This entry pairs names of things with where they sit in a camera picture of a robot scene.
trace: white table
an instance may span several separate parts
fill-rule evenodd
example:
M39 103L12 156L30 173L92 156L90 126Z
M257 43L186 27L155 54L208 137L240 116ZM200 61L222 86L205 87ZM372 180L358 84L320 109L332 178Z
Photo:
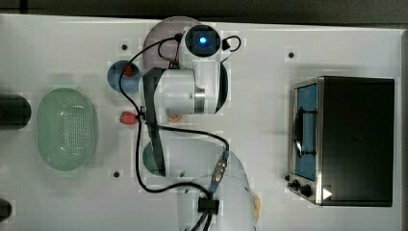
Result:
M118 122L131 105L107 82L110 65L136 54L157 22L0 15L0 90L24 96L33 109L25 128L0 132L0 197L13 205L0 230L178 230L175 193L149 194L137 183L136 127ZM401 31L211 24L243 39L226 64L229 100L219 115L185 116L183 126L218 131L231 142L262 200L258 230L400 230ZM122 42L130 49L121 51ZM286 189L290 87L323 74L395 78L392 208L317 207ZM99 127L89 162L66 174L49 167L36 145L39 101L59 87L88 97Z

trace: toaster oven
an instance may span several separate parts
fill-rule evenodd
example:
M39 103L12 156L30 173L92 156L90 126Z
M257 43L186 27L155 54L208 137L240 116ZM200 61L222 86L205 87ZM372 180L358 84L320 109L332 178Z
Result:
M391 207L393 79L321 76L293 86L290 190L322 206Z

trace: gray disc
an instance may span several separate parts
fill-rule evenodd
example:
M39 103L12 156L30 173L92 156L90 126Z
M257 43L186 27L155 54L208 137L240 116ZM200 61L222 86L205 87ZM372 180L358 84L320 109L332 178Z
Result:
M174 37L177 33L182 33L189 30L190 27L200 24L199 21L190 17L174 16L167 18L153 27L144 40L143 48L161 39ZM169 61L160 58L157 49L158 46L156 45L143 53L143 63L146 70L153 67L168 68ZM163 56L174 59L176 52L177 42L175 40L167 41L162 45L161 53Z

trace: green basket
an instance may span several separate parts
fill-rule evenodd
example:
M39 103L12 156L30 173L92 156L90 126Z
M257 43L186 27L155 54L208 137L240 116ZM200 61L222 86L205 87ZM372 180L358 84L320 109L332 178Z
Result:
M87 162L95 147L93 109L89 100L73 89L56 89L38 106L38 152L57 170L73 170Z

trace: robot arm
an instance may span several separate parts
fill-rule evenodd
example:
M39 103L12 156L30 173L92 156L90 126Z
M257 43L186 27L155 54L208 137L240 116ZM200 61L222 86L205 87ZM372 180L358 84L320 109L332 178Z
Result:
M167 125L167 115L213 115L222 107L228 90L228 78L222 62L231 55L229 46L223 47L223 43L217 31L209 26L190 28L180 40L180 69L154 67L149 70L140 82L140 96L151 138L150 153L160 174L178 178L182 170L186 172L185 177L203 181L200 182L202 186L211 182L209 192L215 193L226 172L224 178L228 183L220 185L221 190L215 195L225 206L223 216L217 221L217 229L253 230L252 199L246 174L241 162L229 152L228 147L223 151L214 143L175 139L177 134L174 132L159 129ZM209 176L208 169L211 168L215 171ZM193 193L186 195L186 192L178 197L180 228L190 230L184 225L189 223L189 215L196 213L191 201L198 199ZM236 213L236 208L240 208L242 213Z

